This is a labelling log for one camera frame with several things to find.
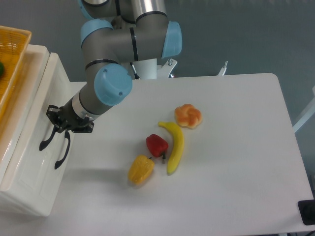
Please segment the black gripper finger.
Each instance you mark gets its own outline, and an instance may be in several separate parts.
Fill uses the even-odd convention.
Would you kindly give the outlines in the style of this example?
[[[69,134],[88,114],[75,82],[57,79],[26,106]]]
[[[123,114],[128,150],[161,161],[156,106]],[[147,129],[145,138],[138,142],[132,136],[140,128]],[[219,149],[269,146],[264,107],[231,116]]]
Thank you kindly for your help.
[[[65,127],[62,127],[62,126],[58,126],[58,125],[54,125],[54,128],[53,128],[53,131],[54,132],[58,132],[58,133],[63,133],[64,131],[68,131],[70,130],[71,128],[71,125],[66,125]]]
[[[60,127],[61,124],[59,111],[60,111],[59,107],[55,105],[49,105],[46,111],[46,116],[48,117],[50,122],[56,127]]]

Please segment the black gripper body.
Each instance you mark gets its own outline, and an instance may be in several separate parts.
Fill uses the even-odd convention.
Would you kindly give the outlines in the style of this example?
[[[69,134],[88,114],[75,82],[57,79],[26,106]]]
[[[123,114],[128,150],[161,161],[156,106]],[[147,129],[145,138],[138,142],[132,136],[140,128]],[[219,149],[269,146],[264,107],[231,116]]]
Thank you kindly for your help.
[[[66,131],[72,131],[73,133],[92,133],[94,123],[90,121],[88,115],[84,115],[83,118],[78,116],[72,106],[71,98],[64,106],[60,107],[58,115],[61,121],[61,128]]]

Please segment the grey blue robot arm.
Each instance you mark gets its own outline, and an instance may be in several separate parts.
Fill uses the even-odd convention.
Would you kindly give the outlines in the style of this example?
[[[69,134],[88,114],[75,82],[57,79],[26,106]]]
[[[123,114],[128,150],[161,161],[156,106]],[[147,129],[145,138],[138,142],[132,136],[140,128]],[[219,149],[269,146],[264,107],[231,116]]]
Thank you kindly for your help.
[[[182,50],[182,32],[168,20],[162,0],[81,0],[88,21],[81,28],[87,83],[65,105],[50,105],[53,132],[90,133],[94,121],[132,89],[125,63],[167,58]]]

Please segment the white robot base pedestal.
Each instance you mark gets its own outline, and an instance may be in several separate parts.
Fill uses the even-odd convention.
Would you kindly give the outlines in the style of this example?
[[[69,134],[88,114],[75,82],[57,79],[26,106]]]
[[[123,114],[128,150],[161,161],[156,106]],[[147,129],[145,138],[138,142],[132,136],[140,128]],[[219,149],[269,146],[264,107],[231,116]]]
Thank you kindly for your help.
[[[134,80],[173,78],[173,70],[178,62],[168,59],[165,64],[159,65],[157,59],[123,63],[122,66],[128,71]]]

